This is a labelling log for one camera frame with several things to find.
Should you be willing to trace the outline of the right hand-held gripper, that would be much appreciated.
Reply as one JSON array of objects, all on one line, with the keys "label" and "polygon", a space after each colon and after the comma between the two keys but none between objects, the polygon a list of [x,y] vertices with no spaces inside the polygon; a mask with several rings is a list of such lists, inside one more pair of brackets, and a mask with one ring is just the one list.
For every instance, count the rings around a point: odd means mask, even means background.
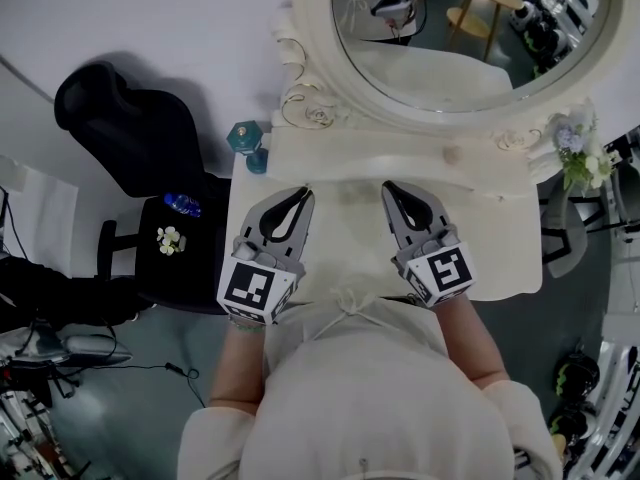
[{"label": "right hand-held gripper", "polygon": [[476,283],[468,244],[454,227],[447,227],[450,219],[434,194],[411,183],[385,181],[381,196],[400,249],[392,262],[426,308],[464,294]]}]

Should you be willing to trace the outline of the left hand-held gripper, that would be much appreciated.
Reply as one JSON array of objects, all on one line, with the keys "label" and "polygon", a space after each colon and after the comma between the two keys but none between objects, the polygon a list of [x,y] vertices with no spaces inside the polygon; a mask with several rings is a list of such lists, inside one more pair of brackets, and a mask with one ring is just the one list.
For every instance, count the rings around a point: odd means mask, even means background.
[{"label": "left hand-held gripper", "polygon": [[[220,275],[217,302],[227,314],[261,325],[277,322],[306,274],[297,260],[314,207],[312,189],[301,186],[276,192],[249,210],[241,227],[243,238],[236,238]],[[282,255],[252,242],[271,242]]]}]

